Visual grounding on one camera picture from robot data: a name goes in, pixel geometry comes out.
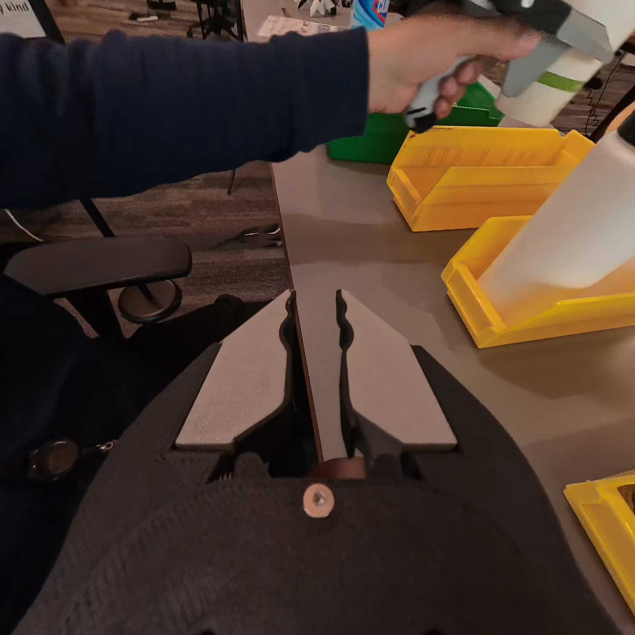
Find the white printed sign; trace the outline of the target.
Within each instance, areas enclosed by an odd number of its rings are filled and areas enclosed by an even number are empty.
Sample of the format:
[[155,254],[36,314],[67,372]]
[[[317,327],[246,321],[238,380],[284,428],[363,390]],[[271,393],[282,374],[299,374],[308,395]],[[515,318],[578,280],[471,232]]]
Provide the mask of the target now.
[[1,1],[1,34],[13,34],[25,39],[46,37],[29,1]]

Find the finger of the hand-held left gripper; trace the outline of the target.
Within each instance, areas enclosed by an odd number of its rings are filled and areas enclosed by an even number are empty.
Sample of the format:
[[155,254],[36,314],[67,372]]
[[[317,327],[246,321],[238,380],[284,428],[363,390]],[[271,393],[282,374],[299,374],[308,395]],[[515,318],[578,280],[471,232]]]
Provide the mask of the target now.
[[558,38],[545,37],[526,57],[508,63],[501,96],[519,97],[558,59]]
[[556,37],[584,55],[601,62],[610,62],[614,56],[607,27],[573,7],[557,30]]

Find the black badge reel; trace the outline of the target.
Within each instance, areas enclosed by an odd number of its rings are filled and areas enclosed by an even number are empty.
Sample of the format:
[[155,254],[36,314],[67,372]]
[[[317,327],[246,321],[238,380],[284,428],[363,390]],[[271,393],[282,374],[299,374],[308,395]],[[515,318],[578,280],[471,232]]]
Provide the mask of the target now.
[[117,440],[109,440],[90,447],[81,447],[71,439],[44,443],[29,453],[27,479],[54,482],[103,461],[114,449]]

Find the person's left hand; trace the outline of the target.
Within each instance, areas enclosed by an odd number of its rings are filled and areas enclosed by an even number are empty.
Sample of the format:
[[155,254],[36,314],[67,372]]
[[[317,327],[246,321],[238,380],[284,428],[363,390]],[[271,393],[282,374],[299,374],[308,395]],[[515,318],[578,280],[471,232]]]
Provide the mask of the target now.
[[441,75],[434,112],[443,119],[489,59],[524,58],[542,34],[510,17],[430,14],[371,31],[367,39],[368,112],[404,111],[421,84]]

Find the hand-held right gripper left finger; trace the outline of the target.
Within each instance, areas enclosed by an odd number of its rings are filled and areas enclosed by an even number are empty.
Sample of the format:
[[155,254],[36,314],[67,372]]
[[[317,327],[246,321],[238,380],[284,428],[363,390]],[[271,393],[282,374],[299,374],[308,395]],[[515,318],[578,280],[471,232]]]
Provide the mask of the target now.
[[176,437],[184,450],[241,451],[290,404],[295,293],[286,290],[220,344]]

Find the green plastic bin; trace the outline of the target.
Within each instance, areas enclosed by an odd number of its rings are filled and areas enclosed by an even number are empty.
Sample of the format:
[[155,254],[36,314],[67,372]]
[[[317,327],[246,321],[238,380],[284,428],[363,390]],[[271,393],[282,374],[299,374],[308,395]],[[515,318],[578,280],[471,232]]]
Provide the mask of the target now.
[[[450,115],[438,121],[444,126],[498,126],[504,114],[496,98],[477,82],[469,86]],[[409,129],[401,114],[370,114],[364,134],[333,140],[328,144],[330,159],[390,165],[401,149]]]

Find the black office chair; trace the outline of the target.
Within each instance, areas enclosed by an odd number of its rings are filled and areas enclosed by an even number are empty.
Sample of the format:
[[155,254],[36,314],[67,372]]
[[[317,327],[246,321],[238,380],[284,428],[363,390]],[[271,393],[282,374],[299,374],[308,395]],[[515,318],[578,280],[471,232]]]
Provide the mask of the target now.
[[197,10],[197,21],[188,26],[186,37],[194,38],[199,32],[201,38],[221,36],[244,41],[244,24],[241,1],[193,1]]

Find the disinfectant wipes canister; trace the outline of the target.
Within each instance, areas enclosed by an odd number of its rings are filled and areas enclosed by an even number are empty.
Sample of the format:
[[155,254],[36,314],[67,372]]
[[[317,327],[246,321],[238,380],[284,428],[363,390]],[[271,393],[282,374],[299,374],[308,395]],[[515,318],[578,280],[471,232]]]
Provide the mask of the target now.
[[385,27],[389,1],[353,1],[350,28],[364,28],[367,31]]

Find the white green-striped paper cup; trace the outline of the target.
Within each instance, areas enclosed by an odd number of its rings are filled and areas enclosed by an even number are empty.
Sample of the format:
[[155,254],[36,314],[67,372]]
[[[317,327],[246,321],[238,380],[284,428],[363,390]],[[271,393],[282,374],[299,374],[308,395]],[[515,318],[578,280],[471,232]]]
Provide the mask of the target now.
[[[614,54],[634,32],[633,1],[569,1],[569,4],[607,27]],[[495,106],[504,115],[522,123],[546,127],[608,63],[568,46],[567,51],[519,97],[498,97]]]

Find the person's left forearm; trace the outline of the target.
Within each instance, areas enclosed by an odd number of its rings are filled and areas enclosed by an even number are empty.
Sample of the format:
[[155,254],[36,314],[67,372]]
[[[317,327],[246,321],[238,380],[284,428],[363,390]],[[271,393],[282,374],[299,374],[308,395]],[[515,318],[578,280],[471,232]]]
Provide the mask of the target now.
[[364,131],[361,29],[209,43],[1,36],[1,207],[125,197]]

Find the yellow plastic bin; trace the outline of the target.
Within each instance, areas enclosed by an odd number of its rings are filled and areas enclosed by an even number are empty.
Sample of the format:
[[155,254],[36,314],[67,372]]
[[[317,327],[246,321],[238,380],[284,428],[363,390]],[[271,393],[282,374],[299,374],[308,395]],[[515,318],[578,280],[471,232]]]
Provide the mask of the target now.
[[567,485],[563,494],[634,613],[634,470]]
[[408,134],[387,186],[415,233],[476,229],[532,216],[594,146],[575,130],[435,126]]
[[634,274],[622,293],[562,300],[511,326],[504,323],[477,278],[530,216],[492,217],[450,259],[441,278],[448,297],[480,349],[634,326]]

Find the translucent bottle with black cap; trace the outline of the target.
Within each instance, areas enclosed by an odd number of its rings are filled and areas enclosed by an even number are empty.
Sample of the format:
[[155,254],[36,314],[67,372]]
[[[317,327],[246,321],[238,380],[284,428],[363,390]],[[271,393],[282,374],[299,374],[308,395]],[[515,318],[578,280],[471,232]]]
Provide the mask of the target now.
[[506,324],[634,290],[634,113],[592,148],[478,279]]

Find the black round stand foot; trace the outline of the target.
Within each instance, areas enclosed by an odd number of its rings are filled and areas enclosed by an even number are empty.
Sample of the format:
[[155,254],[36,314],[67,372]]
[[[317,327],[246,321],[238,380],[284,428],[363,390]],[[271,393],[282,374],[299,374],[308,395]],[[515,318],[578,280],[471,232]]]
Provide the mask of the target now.
[[129,322],[149,324],[172,316],[181,302],[179,285],[165,280],[124,288],[118,299],[118,309]]

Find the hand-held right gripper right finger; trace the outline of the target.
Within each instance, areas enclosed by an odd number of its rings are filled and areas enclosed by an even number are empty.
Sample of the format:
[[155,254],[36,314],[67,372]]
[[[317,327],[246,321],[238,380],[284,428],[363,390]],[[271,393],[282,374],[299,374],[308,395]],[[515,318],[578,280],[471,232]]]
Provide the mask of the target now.
[[347,456],[455,449],[455,434],[408,339],[346,290],[336,292],[336,313]]

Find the printed paper sheet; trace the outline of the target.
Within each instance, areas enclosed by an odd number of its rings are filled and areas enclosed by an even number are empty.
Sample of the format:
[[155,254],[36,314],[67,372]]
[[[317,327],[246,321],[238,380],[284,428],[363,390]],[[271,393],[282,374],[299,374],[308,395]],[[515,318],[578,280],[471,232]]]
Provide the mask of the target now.
[[268,40],[274,36],[284,36],[290,33],[299,34],[300,36],[313,36],[316,34],[340,32],[344,29],[344,27],[330,23],[320,23],[314,20],[294,19],[282,15],[269,15],[259,27],[257,37]]

